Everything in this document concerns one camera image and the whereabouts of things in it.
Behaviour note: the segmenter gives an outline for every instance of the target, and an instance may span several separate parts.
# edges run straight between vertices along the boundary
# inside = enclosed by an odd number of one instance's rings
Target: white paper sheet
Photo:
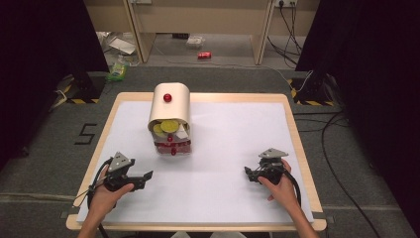
[[[125,42],[123,40],[120,40],[118,38],[116,38],[114,41],[112,41],[109,44],[109,46],[112,47],[112,48],[115,48],[117,50],[120,50],[124,53],[127,53],[129,55],[132,54],[136,50],[135,45],[133,45],[131,43],[128,43],[128,42]]]
[[[151,102],[123,102],[106,139],[96,171],[117,151],[136,163],[130,177],[154,171],[145,189],[118,201],[105,222],[170,224],[291,223],[286,211],[269,202],[268,190],[250,182],[244,167],[256,169],[259,154],[276,148],[289,154],[299,183],[302,208],[309,208],[302,175],[281,103],[191,102],[192,154],[159,156],[148,131]],[[77,221],[84,220],[86,204]]]

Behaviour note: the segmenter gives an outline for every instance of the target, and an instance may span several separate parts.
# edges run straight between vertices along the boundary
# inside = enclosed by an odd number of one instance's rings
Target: yellow disc
[[[163,132],[163,130],[160,127],[160,124],[155,124],[154,125],[154,132],[156,132],[156,133]]]
[[[155,124],[154,125],[154,132],[157,136],[165,138],[164,132],[160,127],[160,124]]]
[[[161,129],[166,133],[172,133],[179,129],[179,123],[176,120],[164,120],[160,124]]]

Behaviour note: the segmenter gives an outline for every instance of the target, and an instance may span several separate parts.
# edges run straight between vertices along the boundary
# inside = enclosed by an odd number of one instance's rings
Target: green object
[[[107,80],[122,81],[126,76],[127,66],[115,62],[112,66],[111,72],[106,75]]]

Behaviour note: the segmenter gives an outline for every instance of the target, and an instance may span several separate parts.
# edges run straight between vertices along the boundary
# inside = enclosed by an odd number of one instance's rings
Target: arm
[[[291,167],[288,162],[285,160],[282,161],[285,168],[290,172]],[[300,207],[294,193],[293,184],[287,176],[283,175],[277,185],[272,184],[268,179],[264,177],[259,177],[259,181],[271,192],[268,200],[271,201],[275,199],[286,209],[291,219],[293,220],[293,223],[296,226],[300,237],[319,237],[318,233],[316,233],[306,218],[305,213],[303,213],[303,210]]]
[[[105,173],[108,170],[108,166],[104,168],[101,173],[101,178],[105,177]],[[95,188],[95,194],[93,195],[92,202],[90,203],[89,211],[86,219],[78,234],[78,238],[91,238],[95,237],[96,230],[99,224],[105,219],[117,201],[127,192],[134,188],[132,183],[126,184],[119,190],[110,191],[102,184],[97,185]]]

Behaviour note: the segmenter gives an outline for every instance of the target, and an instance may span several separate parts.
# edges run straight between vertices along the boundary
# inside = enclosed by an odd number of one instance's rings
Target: wooden table edge
[[[92,175],[94,175],[94,169],[96,168],[99,160],[101,151],[105,144],[107,135],[111,129],[114,117],[117,113],[118,107],[124,101],[152,101],[152,92],[121,92],[117,95],[115,102],[112,106],[108,119],[105,123],[101,137],[99,138],[95,152],[93,153],[92,159],[80,186],[79,192],[81,194],[87,190],[91,183]],[[308,193],[309,204],[312,212],[323,213],[321,203],[319,201],[318,193],[316,191],[315,183],[312,178],[312,174],[309,169],[308,162],[303,150],[300,136],[297,132],[297,127],[294,122],[293,114],[290,108],[287,97],[284,94],[276,93],[200,93],[192,92],[190,94],[191,102],[281,102],[284,105],[286,120],[290,131],[291,140],[293,147],[296,152],[299,167],[304,176],[303,183]],[[75,200],[74,204],[79,204],[82,197]],[[81,224],[76,221],[77,214],[69,214],[66,220],[66,227],[70,230],[79,230]],[[150,225],[150,224],[106,224],[104,227],[109,230],[127,230],[127,231],[294,231],[296,230],[294,225],[255,225],[255,224],[203,224],[186,226],[180,224],[167,224],[167,225]],[[323,231],[327,227],[326,219],[314,219],[312,227],[316,231]]]

